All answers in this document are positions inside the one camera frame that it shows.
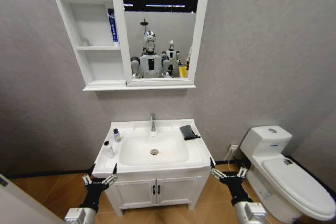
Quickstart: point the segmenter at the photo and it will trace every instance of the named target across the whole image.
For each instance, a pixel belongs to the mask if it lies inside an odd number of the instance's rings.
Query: floor tile
[[[102,214],[104,212],[113,212],[113,208],[109,199],[106,196],[106,193],[103,191],[99,198],[99,209],[98,213]]]
[[[220,183],[214,176],[209,176],[197,205],[230,201],[231,194],[228,187]]]
[[[102,214],[96,214],[94,224],[113,224],[117,219],[117,215],[114,212],[104,212]]]
[[[11,181],[32,196],[38,202],[43,202],[51,189],[59,179],[59,175],[55,176],[42,176],[31,178],[17,178]]]
[[[194,211],[187,205],[157,207],[155,211],[155,224],[196,224]]]
[[[115,224],[155,224],[155,208],[127,209]]]
[[[87,193],[81,176],[62,175],[43,205],[60,217],[64,217],[69,208],[78,207]]]
[[[229,165],[231,171],[238,171],[234,164]],[[227,164],[216,165],[220,171],[229,171]],[[86,196],[86,188],[81,179],[83,174],[55,175],[45,177],[12,179],[18,187],[31,195],[38,202],[45,205],[49,210],[64,218],[65,214],[72,207],[78,207]],[[247,180],[243,182],[243,188],[249,197],[260,202],[258,196]],[[213,176],[209,176],[201,196],[198,199],[194,211],[190,211],[187,205],[128,209],[122,217],[117,217],[108,201],[105,192],[102,193],[99,201],[99,211],[96,215],[95,224],[203,224],[221,223],[236,224],[236,213],[231,205],[231,194],[226,185],[221,184]],[[270,213],[267,213],[270,222],[280,224]],[[304,224],[329,223],[336,221],[319,222],[309,217],[302,217],[300,221]]]
[[[228,219],[228,211],[232,208],[229,201],[200,204],[195,207],[197,224],[231,224],[232,217]]]

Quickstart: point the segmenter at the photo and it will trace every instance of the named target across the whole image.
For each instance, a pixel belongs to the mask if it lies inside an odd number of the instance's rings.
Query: toilet seat
[[[329,193],[306,171],[288,158],[262,162],[263,168],[294,200],[312,212],[333,216],[335,203]]]

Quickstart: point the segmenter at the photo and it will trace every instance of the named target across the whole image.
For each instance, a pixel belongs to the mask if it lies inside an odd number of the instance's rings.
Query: bathroom sink
[[[151,121],[112,122],[105,141],[112,143],[114,157],[109,158],[102,145],[93,174],[111,173],[116,163],[118,173],[209,166],[211,155],[202,136],[185,141],[180,131],[185,125],[191,125],[194,133],[200,135],[193,119],[157,120],[154,132]],[[120,132],[120,143],[114,141],[115,128]]]
[[[127,135],[120,149],[120,163],[125,165],[173,164],[189,158],[183,136],[174,130],[156,132],[146,135]]]

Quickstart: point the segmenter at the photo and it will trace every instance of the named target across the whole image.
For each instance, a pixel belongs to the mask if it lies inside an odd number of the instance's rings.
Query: electrical outlet
[[[231,144],[229,147],[229,151],[234,152],[235,150],[238,149],[238,146],[239,146],[238,144]]]

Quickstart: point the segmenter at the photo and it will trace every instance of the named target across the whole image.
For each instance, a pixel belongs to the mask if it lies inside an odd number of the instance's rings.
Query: faucet
[[[151,122],[152,122],[151,131],[155,131],[155,113],[151,113]]]

